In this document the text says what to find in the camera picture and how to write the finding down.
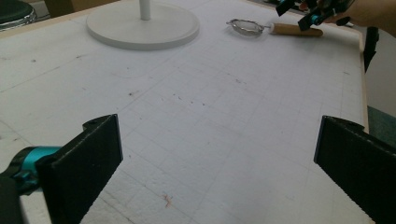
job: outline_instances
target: white pole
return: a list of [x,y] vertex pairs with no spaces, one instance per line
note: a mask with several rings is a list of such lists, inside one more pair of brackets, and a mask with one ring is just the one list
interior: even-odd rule
[[150,0],[139,0],[140,4],[140,19],[142,21],[149,21],[151,19],[150,16],[150,6],[149,6],[149,1]]

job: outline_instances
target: white table surface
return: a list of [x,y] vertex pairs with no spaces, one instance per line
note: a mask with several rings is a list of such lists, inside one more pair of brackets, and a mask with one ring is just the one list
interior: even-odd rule
[[[124,160],[82,223],[368,223],[313,162],[322,115],[364,124],[361,36],[245,37],[234,18],[296,23],[238,0],[166,0],[200,20],[189,44],[115,49],[76,14],[0,39],[0,171],[117,113]],[[166,207],[163,195],[172,197]],[[50,223],[41,193],[22,197]]]

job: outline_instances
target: white round base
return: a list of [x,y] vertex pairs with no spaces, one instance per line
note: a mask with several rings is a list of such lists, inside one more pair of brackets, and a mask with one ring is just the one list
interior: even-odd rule
[[121,49],[170,49],[192,41],[199,21],[188,10],[151,2],[151,20],[142,21],[138,1],[120,1],[99,7],[87,19],[97,40]]

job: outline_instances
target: wooden handle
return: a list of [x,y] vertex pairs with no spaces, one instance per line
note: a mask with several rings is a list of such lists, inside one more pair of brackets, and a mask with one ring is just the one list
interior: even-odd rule
[[271,32],[277,35],[323,36],[323,31],[319,29],[310,28],[309,30],[301,31],[298,25],[290,25],[283,23],[271,24]]

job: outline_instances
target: white tabletop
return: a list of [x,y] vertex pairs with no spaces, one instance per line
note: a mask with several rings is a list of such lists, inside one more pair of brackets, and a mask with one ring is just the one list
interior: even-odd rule
[[[299,18],[237,0],[164,2],[200,20],[189,44],[112,48],[84,14],[3,35],[0,171],[117,113],[124,160],[82,223],[368,223],[313,162],[322,115],[366,121],[361,36],[321,25],[321,38],[246,37],[225,22]],[[41,193],[22,200],[31,223],[50,223]]]

